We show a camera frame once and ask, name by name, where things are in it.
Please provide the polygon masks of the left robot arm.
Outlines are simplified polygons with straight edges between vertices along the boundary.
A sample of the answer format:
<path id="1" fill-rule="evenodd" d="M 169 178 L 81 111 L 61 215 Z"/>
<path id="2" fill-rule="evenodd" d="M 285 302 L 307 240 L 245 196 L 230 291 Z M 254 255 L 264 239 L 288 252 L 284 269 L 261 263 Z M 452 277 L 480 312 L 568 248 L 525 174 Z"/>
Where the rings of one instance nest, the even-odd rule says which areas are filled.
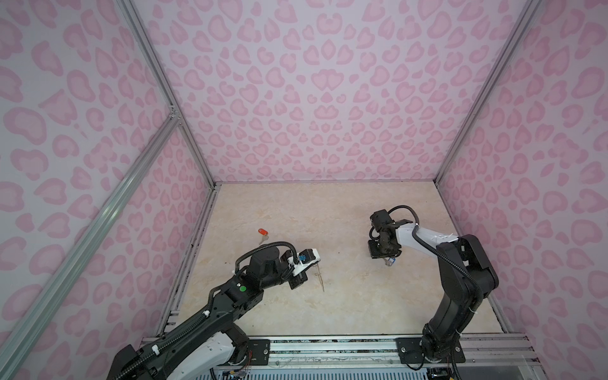
<path id="1" fill-rule="evenodd" d="M 212 288 L 201 310 L 158 339 L 114 357 L 110 379 L 194 379 L 223 364 L 253 363 L 250 339 L 236 324 L 258 305 L 268 288 L 304 284 L 321 260 L 316 249 L 297 252 L 289 242 L 260 245 L 235 261 L 234 274 Z"/>

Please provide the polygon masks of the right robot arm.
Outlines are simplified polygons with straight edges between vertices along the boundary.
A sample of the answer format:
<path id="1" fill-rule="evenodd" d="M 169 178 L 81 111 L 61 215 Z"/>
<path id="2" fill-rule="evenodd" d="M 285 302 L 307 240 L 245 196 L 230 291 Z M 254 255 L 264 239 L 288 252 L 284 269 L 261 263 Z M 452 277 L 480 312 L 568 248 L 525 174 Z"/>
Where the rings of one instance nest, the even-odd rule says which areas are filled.
<path id="1" fill-rule="evenodd" d="M 419 338 L 398 338 L 400 361 L 413 370 L 425 364 L 465 362 L 460 337 L 478 308 L 499 286 L 499 278 L 479 239 L 440 234 L 420 223 L 409 206 L 370 216 L 368 248 L 373 259 L 394 261 L 405 247 L 437 259 L 443 298 Z"/>

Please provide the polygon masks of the metal perforated ring disc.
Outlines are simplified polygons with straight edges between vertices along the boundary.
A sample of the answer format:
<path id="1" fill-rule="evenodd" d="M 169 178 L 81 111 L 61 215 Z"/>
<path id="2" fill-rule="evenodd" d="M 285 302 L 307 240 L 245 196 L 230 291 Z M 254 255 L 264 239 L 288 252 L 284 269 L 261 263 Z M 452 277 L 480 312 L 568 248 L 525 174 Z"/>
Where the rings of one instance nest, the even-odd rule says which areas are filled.
<path id="1" fill-rule="evenodd" d="M 315 268 L 315 275 L 318 278 L 318 282 L 319 282 L 319 284 L 321 286 L 321 291 L 323 293 L 325 293 L 326 289 L 325 289 L 325 284 L 324 284 L 324 280 L 323 280 L 323 277 L 322 277 L 320 265 L 319 264 L 315 264 L 314 268 Z"/>

